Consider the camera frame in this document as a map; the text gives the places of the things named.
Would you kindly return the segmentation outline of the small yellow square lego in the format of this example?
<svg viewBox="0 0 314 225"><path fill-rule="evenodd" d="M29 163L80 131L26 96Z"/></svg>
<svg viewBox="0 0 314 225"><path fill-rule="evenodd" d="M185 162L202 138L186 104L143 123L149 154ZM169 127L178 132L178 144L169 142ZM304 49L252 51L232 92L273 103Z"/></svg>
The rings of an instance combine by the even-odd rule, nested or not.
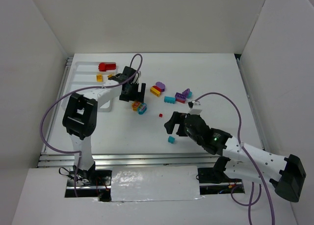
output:
<svg viewBox="0 0 314 225"><path fill-rule="evenodd" d="M96 80L97 80L97 82L100 82L100 83L103 82L103 76L101 74L97 74Z"/></svg>

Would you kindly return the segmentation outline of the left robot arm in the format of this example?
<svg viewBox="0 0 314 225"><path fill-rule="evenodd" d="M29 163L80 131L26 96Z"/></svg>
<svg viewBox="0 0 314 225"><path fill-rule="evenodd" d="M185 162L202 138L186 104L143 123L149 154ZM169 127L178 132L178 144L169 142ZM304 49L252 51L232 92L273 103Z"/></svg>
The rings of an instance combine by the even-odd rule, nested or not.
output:
<svg viewBox="0 0 314 225"><path fill-rule="evenodd" d="M99 108L118 97L129 102L143 102L146 84L139 84L140 71L126 66L100 88L70 95L62 120L76 152L73 170L87 182L95 178L95 161L91 152L91 136L96 129Z"/></svg>

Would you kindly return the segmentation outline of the red rectangular lego brick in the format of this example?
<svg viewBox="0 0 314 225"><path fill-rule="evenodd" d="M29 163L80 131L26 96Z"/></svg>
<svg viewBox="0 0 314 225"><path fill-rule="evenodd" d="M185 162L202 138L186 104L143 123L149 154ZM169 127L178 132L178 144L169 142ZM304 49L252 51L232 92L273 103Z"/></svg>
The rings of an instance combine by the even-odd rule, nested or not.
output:
<svg viewBox="0 0 314 225"><path fill-rule="evenodd" d="M116 70L116 64L115 63L106 63L105 69L106 70Z"/></svg>

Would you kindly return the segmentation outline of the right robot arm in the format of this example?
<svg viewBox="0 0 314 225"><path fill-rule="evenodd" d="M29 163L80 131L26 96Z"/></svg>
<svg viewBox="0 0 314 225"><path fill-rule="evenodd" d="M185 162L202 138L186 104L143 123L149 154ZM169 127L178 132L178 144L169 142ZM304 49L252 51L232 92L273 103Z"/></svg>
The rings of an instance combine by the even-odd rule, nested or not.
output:
<svg viewBox="0 0 314 225"><path fill-rule="evenodd" d="M197 114L173 112L164 124L168 134L178 125L177 135L190 137L207 153L218 155L210 175L220 183L226 179L241 179L266 184L281 198L298 202L306 178L299 157L280 156L240 144L238 139L220 129L209 127Z"/></svg>

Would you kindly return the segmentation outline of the yellow butterfly lego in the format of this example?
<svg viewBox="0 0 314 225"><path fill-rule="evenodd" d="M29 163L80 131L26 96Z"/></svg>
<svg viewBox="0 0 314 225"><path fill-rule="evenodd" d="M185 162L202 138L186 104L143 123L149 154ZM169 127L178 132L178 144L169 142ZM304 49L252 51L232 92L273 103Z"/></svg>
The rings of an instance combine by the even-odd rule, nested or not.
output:
<svg viewBox="0 0 314 225"><path fill-rule="evenodd" d="M133 111L137 111L137 109L140 105L141 105L141 102L135 101L132 103L131 108Z"/></svg>

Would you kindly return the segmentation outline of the red rounded picture lego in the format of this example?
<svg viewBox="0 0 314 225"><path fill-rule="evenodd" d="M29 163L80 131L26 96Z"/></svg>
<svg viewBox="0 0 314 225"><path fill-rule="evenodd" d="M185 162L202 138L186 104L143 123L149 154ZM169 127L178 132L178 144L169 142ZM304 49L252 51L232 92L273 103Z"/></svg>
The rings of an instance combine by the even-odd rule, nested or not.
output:
<svg viewBox="0 0 314 225"><path fill-rule="evenodd" d="M101 62L101 63L98 65L98 70L99 70L100 72L105 72L105 71L106 71L106 63Z"/></svg>

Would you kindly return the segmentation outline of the small teal lego brick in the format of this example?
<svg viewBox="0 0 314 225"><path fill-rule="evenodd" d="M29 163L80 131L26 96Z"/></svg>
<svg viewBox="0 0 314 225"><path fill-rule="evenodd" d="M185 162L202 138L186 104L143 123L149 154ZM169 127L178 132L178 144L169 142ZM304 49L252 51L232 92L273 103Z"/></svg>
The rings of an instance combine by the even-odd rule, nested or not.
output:
<svg viewBox="0 0 314 225"><path fill-rule="evenodd" d="M171 143L171 144L174 144L175 143L175 138L172 137L172 136L169 136L168 137L168 142Z"/></svg>

